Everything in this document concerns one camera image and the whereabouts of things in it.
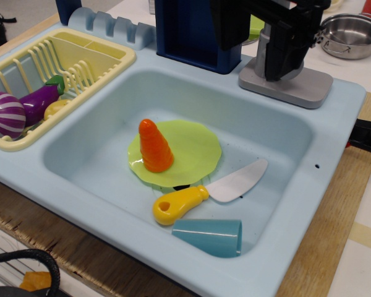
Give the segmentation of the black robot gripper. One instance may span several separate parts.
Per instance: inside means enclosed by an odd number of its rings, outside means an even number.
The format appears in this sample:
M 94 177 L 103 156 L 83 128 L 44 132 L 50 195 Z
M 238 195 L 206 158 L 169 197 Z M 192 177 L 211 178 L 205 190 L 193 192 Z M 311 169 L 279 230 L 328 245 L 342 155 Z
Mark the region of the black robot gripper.
M 292 9 L 274 1 L 210 1 L 218 46 L 228 50 L 249 36 L 250 16 L 270 26 L 265 54 L 267 81 L 290 80 L 304 67 L 316 42 L 323 11 L 330 1 L 294 1 Z

